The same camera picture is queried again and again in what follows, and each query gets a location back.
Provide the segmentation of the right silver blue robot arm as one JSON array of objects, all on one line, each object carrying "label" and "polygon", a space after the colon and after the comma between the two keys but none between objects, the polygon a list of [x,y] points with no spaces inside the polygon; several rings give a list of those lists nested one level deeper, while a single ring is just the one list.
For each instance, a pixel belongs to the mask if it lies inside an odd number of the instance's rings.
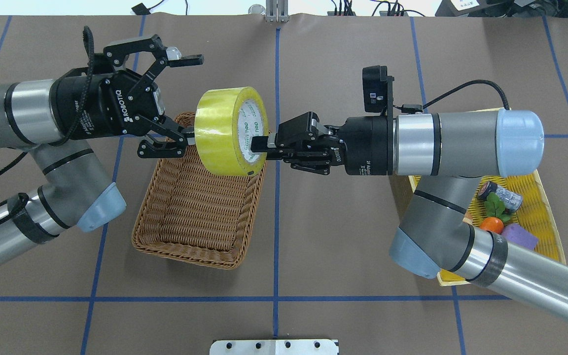
[{"label": "right silver blue robot arm", "polygon": [[513,212],[483,176],[529,175],[541,162],[544,132],[532,111],[471,111],[389,117],[387,110],[323,126],[313,112],[253,137],[250,151],[292,168],[326,175],[420,176],[389,254],[421,277],[452,272],[478,287],[568,321],[568,266],[541,256],[500,232],[464,222],[473,198],[494,217]]}]

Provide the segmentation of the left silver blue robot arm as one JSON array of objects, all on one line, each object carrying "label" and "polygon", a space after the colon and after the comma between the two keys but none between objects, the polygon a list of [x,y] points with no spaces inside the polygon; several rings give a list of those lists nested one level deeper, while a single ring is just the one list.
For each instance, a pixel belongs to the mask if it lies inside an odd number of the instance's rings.
[{"label": "left silver blue robot arm", "polygon": [[155,79],[167,67],[202,65],[160,36],[111,42],[95,52],[83,30],[88,63],[57,79],[0,85],[0,148],[29,155],[47,182],[0,202],[0,266],[53,241],[74,226],[94,231],[120,216],[126,202],[88,143],[132,135],[142,138],[142,158],[180,158],[194,130],[165,114]]}]

